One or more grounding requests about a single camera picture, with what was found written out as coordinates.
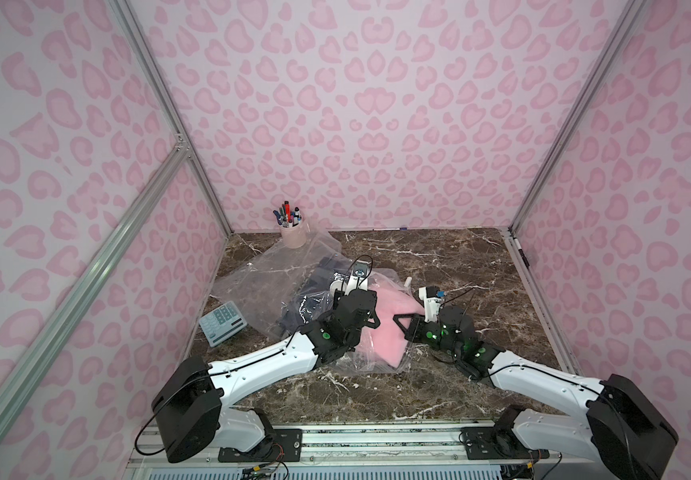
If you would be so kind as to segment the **clear plastic vacuum bag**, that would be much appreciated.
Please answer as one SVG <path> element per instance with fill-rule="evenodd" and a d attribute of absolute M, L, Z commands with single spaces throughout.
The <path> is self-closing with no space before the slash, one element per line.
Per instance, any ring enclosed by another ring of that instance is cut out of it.
<path fill-rule="evenodd" d="M 273 341 L 319 318 L 333 308 L 336 290 L 353 286 L 341 243 L 314 223 L 297 229 L 212 288 L 217 300 L 234 303 L 249 326 Z M 334 369 L 353 375 L 407 370 L 409 342 L 393 317 L 423 314 L 423 306 L 391 269 L 375 268 L 361 286 L 377 294 L 381 326 L 363 329 L 355 351 L 336 360 Z"/>

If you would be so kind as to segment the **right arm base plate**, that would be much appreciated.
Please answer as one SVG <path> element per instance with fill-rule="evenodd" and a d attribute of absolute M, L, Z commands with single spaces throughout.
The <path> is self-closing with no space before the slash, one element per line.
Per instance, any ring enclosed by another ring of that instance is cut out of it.
<path fill-rule="evenodd" d="M 537 463 L 551 454 L 544 449 L 527 449 L 512 433 L 493 426 L 473 426 L 461 429 L 459 443 L 463 444 L 468 460 L 525 460 Z"/>

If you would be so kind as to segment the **pink fluffy blanket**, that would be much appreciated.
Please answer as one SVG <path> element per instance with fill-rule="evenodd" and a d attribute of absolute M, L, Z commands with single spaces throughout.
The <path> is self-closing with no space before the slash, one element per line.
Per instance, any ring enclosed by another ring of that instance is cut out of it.
<path fill-rule="evenodd" d="M 411 316 L 425 314 L 425 308 L 391 280 L 371 283 L 369 290 L 377 294 L 377 317 L 381 325 L 361 330 L 361 342 L 355 352 L 379 367 L 399 369 L 409 342 L 405 330 Z"/>

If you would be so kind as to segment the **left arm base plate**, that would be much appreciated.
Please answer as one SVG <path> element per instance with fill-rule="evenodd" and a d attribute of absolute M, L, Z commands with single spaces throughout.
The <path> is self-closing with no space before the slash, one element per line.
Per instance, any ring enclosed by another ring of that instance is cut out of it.
<path fill-rule="evenodd" d="M 234 448 L 221 448 L 218 454 L 220 463 L 248 462 L 299 462 L 302 447 L 301 429 L 275 429 L 249 452 L 240 452 Z"/>

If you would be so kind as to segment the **navy plaid blanket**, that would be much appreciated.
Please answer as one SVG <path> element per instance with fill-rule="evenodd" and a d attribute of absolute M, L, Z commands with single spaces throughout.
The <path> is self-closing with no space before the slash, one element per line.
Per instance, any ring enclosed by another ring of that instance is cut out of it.
<path fill-rule="evenodd" d="M 331 306 L 333 295 L 330 288 L 345 278 L 349 260 L 340 256 L 321 259 L 303 276 L 303 282 L 293 293 L 289 304 L 282 310 L 279 319 L 281 332 L 291 334 L 303 324 L 315 320 Z"/>

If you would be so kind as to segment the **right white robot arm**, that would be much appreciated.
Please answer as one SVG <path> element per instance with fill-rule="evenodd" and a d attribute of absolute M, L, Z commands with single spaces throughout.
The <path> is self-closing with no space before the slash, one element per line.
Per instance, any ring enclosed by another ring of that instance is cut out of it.
<path fill-rule="evenodd" d="M 507 440 L 599 462 L 619 479 L 663 478 L 679 436 L 633 380 L 617 374 L 606 380 L 585 377 L 526 360 L 483 340 L 458 307 L 441 308 L 433 321 L 397 314 L 393 322 L 407 341 L 449 354 L 467 380 L 557 410 L 555 415 L 507 410 L 499 419 Z"/>

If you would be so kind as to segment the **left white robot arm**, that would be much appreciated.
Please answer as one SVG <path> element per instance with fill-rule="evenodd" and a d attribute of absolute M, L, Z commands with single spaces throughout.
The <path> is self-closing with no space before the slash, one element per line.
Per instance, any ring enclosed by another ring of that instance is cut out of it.
<path fill-rule="evenodd" d="M 379 325 L 377 294 L 355 289 L 277 344 L 231 360 L 183 361 L 151 402 L 167 461 L 189 460 L 209 446 L 252 459 L 269 456 L 276 433 L 267 415 L 233 406 L 281 380 L 337 362 L 355 351 L 363 328 Z"/>

